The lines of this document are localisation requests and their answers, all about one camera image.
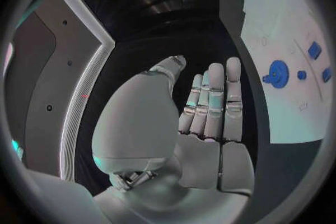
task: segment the white panel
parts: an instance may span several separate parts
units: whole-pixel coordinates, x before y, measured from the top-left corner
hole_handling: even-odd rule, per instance
[[[322,71],[329,67],[323,34],[304,0],[245,0],[241,37],[260,75],[268,74],[274,60],[283,60],[290,70],[288,84],[274,88],[263,83],[271,143],[302,143],[322,139],[326,133],[331,103],[331,81]],[[308,49],[313,41],[322,52],[317,60]],[[297,71],[307,72],[300,81]]]

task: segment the white robot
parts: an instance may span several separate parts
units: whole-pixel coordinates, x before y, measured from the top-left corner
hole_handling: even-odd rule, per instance
[[[252,195],[253,165],[240,143],[239,59],[227,61],[226,82],[219,63],[197,74],[179,118],[171,96],[185,65],[183,56],[169,57],[132,77],[101,113],[92,152],[112,187],[96,201],[111,221],[202,223],[207,207],[207,221],[217,223],[218,206],[236,219]]]

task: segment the robot hand with fingers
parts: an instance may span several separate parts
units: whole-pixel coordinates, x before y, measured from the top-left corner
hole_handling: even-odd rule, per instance
[[[182,188],[250,196],[253,166],[240,143],[240,61],[227,61],[226,80],[219,63],[196,75],[179,118],[171,96],[185,65],[182,56],[166,58],[114,93],[94,131],[95,163],[123,192],[165,184],[163,175],[172,173],[169,184]]]

